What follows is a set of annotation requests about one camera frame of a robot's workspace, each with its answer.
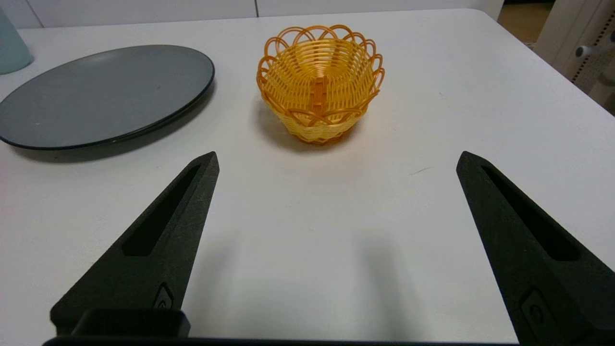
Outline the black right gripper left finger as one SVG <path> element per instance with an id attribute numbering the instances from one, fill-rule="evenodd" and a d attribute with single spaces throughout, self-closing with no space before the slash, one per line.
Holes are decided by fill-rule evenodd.
<path id="1" fill-rule="evenodd" d="M 58 337 L 187 337 L 182 303 L 219 172 L 209 152 L 178 173 L 53 305 Z"/>

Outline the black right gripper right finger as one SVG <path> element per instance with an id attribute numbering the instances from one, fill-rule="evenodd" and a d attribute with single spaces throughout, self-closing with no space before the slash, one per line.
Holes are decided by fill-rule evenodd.
<path id="1" fill-rule="evenodd" d="M 455 169 L 522 346 L 612 346 L 615 274 L 481 156 Z"/>

